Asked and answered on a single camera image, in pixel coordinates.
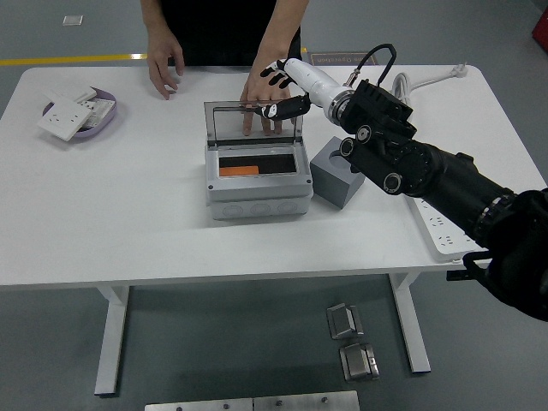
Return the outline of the person's right hand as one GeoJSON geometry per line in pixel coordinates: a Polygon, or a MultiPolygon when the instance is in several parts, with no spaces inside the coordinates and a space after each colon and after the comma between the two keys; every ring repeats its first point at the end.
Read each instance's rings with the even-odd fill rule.
{"type": "Polygon", "coordinates": [[[185,68],[182,48],[169,28],[153,27],[147,33],[149,78],[160,95],[169,100],[171,93],[178,90],[185,68]]]}

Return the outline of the white and black robot right hand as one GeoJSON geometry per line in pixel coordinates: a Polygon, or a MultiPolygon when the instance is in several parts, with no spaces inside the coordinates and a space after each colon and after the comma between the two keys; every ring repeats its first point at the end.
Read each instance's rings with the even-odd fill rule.
{"type": "Polygon", "coordinates": [[[260,75],[267,77],[270,74],[275,74],[270,85],[281,81],[279,87],[284,88],[294,82],[305,94],[262,105],[253,110],[255,114],[274,121],[285,120],[306,114],[314,104],[324,110],[328,120],[340,124],[343,106],[353,93],[348,86],[339,85],[321,69],[295,58],[277,60],[260,75]]]}

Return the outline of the person's left hand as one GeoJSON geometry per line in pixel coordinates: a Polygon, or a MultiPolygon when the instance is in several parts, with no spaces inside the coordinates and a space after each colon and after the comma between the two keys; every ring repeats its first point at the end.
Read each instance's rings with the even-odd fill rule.
{"type": "MultiPolygon", "coordinates": [[[[250,70],[247,81],[243,87],[241,93],[242,102],[266,102],[271,100],[282,100],[290,97],[290,91],[288,88],[280,89],[278,86],[271,86],[269,84],[271,75],[269,77],[260,76],[261,68],[252,67],[250,70]]],[[[282,129],[280,122],[273,122],[262,117],[258,117],[253,113],[246,113],[243,117],[242,132],[244,135],[250,135],[253,126],[253,120],[258,118],[261,123],[264,135],[279,134],[282,129]]]]}

